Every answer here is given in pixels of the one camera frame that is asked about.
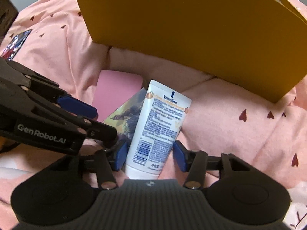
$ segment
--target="white logo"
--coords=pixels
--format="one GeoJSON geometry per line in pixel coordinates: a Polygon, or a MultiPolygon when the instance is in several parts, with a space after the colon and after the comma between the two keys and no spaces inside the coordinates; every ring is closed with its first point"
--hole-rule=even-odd
{"type": "Polygon", "coordinates": [[[146,182],[146,185],[149,187],[152,187],[155,185],[155,183],[153,181],[149,181],[149,182],[146,182]]]}
{"type": "Polygon", "coordinates": [[[58,139],[57,136],[49,136],[47,133],[40,132],[39,130],[33,130],[33,129],[29,129],[27,127],[24,127],[24,125],[22,123],[20,123],[17,126],[17,129],[19,131],[23,131],[24,133],[31,134],[31,135],[34,135],[34,136],[37,136],[37,137],[40,137],[40,138],[48,139],[48,140],[54,141],[56,143],[65,144],[65,142],[66,142],[66,138],[63,139],[61,137],[60,139],[58,139]]]}

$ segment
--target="pink fabric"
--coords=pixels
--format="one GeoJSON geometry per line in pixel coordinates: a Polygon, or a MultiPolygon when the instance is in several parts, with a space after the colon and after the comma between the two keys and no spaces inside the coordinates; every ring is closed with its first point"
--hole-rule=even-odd
{"type": "MultiPolygon", "coordinates": [[[[305,5],[289,1],[307,14],[305,5]]],[[[92,103],[103,69],[155,79],[192,99],[178,137],[187,148],[217,156],[233,153],[288,189],[307,180],[307,78],[272,104],[240,86],[174,62],[93,43],[76,0],[40,0],[21,11],[0,53],[10,35],[30,28],[33,31],[14,60],[59,83],[76,98],[92,103]]],[[[81,154],[97,149],[99,146],[87,140],[81,154]]],[[[61,156],[27,145],[0,154],[2,230],[17,223],[9,201],[13,189],[61,156]]],[[[122,172],[115,176],[119,184],[126,178],[122,172]]],[[[159,179],[177,178],[183,183],[185,176],[171,153],[159,179]]],[[[84,179],[97,185],[92,174],[85,174],[84,179]]],[[[208,173],[205,185],[216,180],[216,173],[208,173]]]]}

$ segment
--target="barcode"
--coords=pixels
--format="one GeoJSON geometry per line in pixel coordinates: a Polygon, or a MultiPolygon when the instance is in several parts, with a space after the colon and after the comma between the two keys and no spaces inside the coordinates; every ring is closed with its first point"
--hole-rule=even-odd
{"type": "Polygon", "coordinates": [[[145,166],[151,147],[152,143],[141,140],[138,144],[133,161],[135,163],[145,166]]]}

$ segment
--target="vaseline logo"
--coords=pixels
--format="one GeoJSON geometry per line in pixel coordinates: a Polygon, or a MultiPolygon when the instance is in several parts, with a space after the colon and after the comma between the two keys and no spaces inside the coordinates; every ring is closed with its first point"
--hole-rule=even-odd
{"type": "Polygon", "coordinates": [[[166,99],[166,100],[168,100],[169,102],[172,102],[172,103],[174,103],[174,104],[177,104],[177,102],[176,102],[174,99],[169,98],[169,97],[167,97],[166,95],[164,95],[164,99],[166,99]]]}
{"type": "Polygon", "coordinates": [[[58,139],[57,136],[49,136],[47,133],[40,132],[39,130],[33,130],[33,129],[29,129],[27,127],[24,127],[24,125],[22,123],[20,123],[17,126],[17,129],[19,131],[23,131],[24,133],[31,134],[31,135],[34,135],[34,136],[37,136],[37,137],[40,137],[40,138],[48,139],[48,140],[54,141],[56,143],[65,144],[65,142],[66,142],[66,138],[63,139],[61,137],[60,139],[58,139]]]}

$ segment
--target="pink rectangular object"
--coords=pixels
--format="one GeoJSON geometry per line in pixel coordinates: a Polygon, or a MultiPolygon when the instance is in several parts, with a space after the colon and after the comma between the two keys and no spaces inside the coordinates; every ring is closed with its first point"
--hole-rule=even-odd
{"type": "Polygon", "coordinates": [[[98,78],[92,104],[98,112],[97,121],[103,122],[117,108],[142,89],[142,83],[142,76],[137,74],[102,70],[98,78]]]}

